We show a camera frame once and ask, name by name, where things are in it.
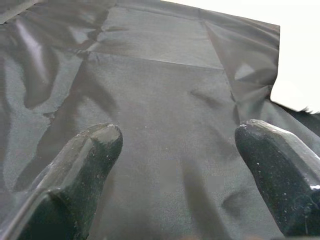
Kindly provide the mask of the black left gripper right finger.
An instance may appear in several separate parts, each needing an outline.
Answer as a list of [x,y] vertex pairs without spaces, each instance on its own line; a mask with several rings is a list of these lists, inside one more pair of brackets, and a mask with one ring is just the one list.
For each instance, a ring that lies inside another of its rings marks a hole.
[[320,157],[294,133],[251,119],[234,132],[236,148],[279,230],[320,235]]

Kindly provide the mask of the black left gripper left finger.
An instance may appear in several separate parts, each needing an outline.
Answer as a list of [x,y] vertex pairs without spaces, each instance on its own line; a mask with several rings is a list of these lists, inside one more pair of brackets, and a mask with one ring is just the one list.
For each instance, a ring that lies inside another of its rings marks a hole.
[[71,138],[21,192],[0,226],[3,240],[85,240],[106,179],[123,147],[117,125],[100,123]]

